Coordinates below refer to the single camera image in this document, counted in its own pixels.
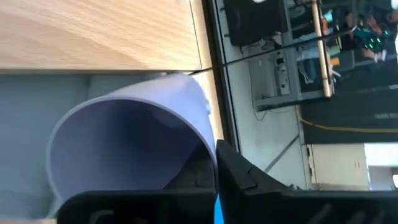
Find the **black cable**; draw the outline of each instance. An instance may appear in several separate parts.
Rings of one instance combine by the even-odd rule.
[[[330,38],[334,38],[334,37],[338,37],[338,36],[341,36],[341,35],[349,34],[352,31],[354,31],[355,29],[356,29],[356,27],[352,28],[351,30],[346,30],[346,31],[343,31],[343,32],[337,32],[335,34],[330,34],[330,35],[323,35],[321,37],[316,37],[316,38],[313,38],[313,39],[310,39],[310,40],[304,40],[304,41],[301,41],[301,42],[289,44],[289,45],[283,46],[280,49],[266,50],[264,52],[260,52],[260,53],[254,54],[254,55],[250,55],[250,56],[243,57],[243,58],[240,58],[240,59],[232,60],[230,62],[226,62],[226,63],[221,64],[221,65],[215,65],[213,67],[205,68],[205,69],[202,69],[202,70],[197,70],[197,71],[194,71],[194,72],[190,73],[189,75],[196,75],[196,74],[202,73],[202,72],[209,72],[209,71],[212,71],[212,70],[215,70],[215,69],[225,68],[225,67],[227,67],[229,65],[232,65],[232,64],[235,64],[235,63],[238,63],[238,62],[247,61],[247,60],[252,59],[252,58],[257,58],[257,57],[260,57],[260,56],[265,55],[265,54],[271,54],[271,53],[278,52],[278,51],[281,51],[281,50],[285,50],[285,49],[289,49],[289,48],[295,48],[295,47],[298,47],[300,45],[305,45],[305,44],[308,44],[308,43],[311,43],[311,42],[315,42],[315,41],[319,41],[319,40],[327,40],[327,39],[330,39]]]

